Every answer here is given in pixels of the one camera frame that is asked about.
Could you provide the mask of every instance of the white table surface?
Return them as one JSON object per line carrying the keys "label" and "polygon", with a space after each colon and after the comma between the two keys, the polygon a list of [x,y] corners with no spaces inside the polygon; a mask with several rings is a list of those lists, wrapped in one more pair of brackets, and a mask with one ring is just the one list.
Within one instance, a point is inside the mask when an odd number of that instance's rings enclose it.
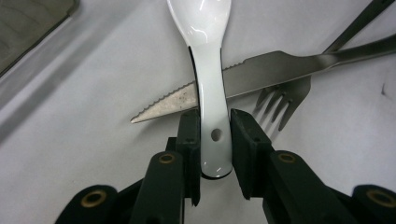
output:
{"label": "white table surface", "polygon": [[[223,67],[284,50],[321,53],[368,0],[233,1]],[[346,47],[396,33],[396,5]],[[53,223],[80,190],[122,190],[177,135],[180,114],[131,124],[163,94],[193,80],[187,47],[165,0],[81,0],[79,10],[0,79],[0,223]],[[385,84],[385,95],[381,94]],[[258,92],[230,100],[253,112]],[[396,190],[396,55],[313,77],[281,133],[255,113],[277,150],[298,153],[328,186]],[[202,179],[185,223],[266,223],[234,173]]]}

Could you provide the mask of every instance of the spoon bowl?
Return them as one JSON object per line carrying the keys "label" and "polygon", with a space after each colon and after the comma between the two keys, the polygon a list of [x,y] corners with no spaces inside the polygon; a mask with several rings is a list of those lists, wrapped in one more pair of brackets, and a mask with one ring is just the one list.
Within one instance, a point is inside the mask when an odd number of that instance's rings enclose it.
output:
{"label": "spoon bowl", "polygon": [[230,120],[220,59],[231,0],[167,2],[195,66],[201,114],[201,169],[206,176],[222,177],[233,169]]}

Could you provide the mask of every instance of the spoon handle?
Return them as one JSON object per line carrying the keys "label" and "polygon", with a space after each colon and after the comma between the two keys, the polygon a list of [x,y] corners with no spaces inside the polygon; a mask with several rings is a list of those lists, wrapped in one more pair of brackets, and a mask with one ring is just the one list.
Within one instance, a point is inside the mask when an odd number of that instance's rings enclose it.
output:
{"label": "spoon handle", "polygon": [[201,111],[201,169],[204,175],[215,178],[233,169],[219,46],[219,43],[208,43],[190,47]]}

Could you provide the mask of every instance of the gray tray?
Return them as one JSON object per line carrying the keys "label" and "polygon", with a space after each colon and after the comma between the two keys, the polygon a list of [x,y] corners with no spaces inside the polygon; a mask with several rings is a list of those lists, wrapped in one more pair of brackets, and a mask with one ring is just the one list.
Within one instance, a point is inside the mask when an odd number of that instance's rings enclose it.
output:
{"label": "gray tray", "polygon": [[0,0],[0,77],[77,7],[78,0]]}

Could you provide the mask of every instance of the knife blade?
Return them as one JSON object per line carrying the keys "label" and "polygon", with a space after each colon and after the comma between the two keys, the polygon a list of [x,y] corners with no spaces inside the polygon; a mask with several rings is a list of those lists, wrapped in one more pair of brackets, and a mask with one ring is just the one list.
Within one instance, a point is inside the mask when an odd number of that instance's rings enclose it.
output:
{"label": "knife blade", "polygon": [[[298,57],[274,51],[248,58],[223,70],[227,98],[265,87],[314,75],[335,66],[354,63],[396,52],[396,35],[332,53]],[[172,91],[131,119],[132,123],[158,118],[198,106],[195,82]]]}

